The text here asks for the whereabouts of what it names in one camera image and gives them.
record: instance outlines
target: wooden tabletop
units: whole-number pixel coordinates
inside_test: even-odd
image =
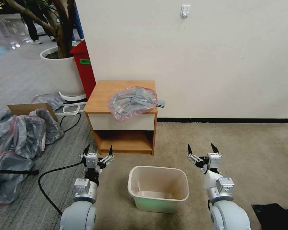
[[[99,80],[84,107],[86,113],[110,113],[108,108],[108,102],[110,97],[122,91],[128,87],[141,86],[156,90],[155,81],[151,80],[136,80],[136,81],[111,81],[111,80]],[[156,113],[157,108],[146,112],[146,114]]]

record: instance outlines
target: plastic waste bin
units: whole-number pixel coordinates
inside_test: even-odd
[[[74,55],[86,98],[89,99],[96,81],[85,40],[73,48],[70,53]]]
[[[136,166],[129,173],[128,193],[139,210],[172,213],[189,197],[188,179],[180,169]]]

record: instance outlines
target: beige carpet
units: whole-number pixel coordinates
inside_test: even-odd
[[[96,229],[213,229],[203,189],[204,175],[186,159],[187,145],[204,156],[213,142],[224,154],[223,176],[235,183],[234,201],[260,224],[251,204],[279,203],[288,208],[288,124],[158,123],[155,156],[115,155],[100,177]],[[136,165],[182,169],[190,195],[174,214],[139,211],[127,192]]]

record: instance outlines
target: person's leg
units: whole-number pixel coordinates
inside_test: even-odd
[[[32,11],[32,13],[37,16],[39,19],[41,19],[43,22],[48,24],[47,19],[44,17],[42,10],[39,8],[39,6],[36,3],[30,3],[29,9]],[[48,35],[48,37],[51,37],[52,34],[49,30],[44,29],[45,33]]]
[[[76,39],[75,39],[74,33],[73,33],[73,35],[72,35],[72,37],[71,37],[71,42],[72,42],[72,43],[76,43]]]
[[[79,18],[79,13],[78,13],[77,7],[75,8],[75,26],[76,26],[76,29],[78,31],[80,39],[84,40],[84,34],[83,34],[83,30],[82,30],[82,26],[81,26],[81,22],[80,22],[80,18]]]
[[[34,26],[33,20],[29,16],[27,16],[25,14],[20,14],[20,15],[21,15],[22,19],[24,20],[24,22],[26,23],[26,25],[28,27],[30,38],[33,41],[38,40],[38,35],[37,35],[36,28]]]

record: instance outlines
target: white drawer front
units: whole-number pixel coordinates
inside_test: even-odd
[[[88,115],[94,130],[154,130],[154,114],[141,114],[126,121],[118,121],[111,114]]]

